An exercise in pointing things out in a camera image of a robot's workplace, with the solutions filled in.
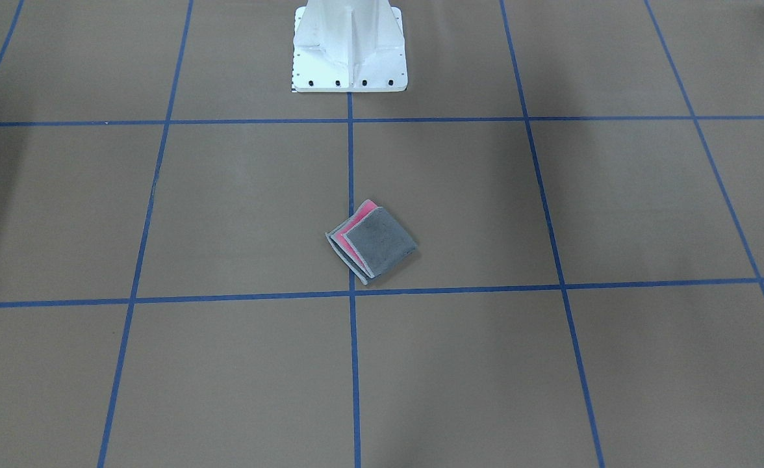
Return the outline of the pink towel with grey edge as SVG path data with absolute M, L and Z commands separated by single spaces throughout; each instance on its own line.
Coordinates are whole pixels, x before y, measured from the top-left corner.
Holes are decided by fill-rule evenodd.
M 394 270 L 418 248 L 411 234 L 372 200 L 364 200 L 325 239 L 363 285 Z

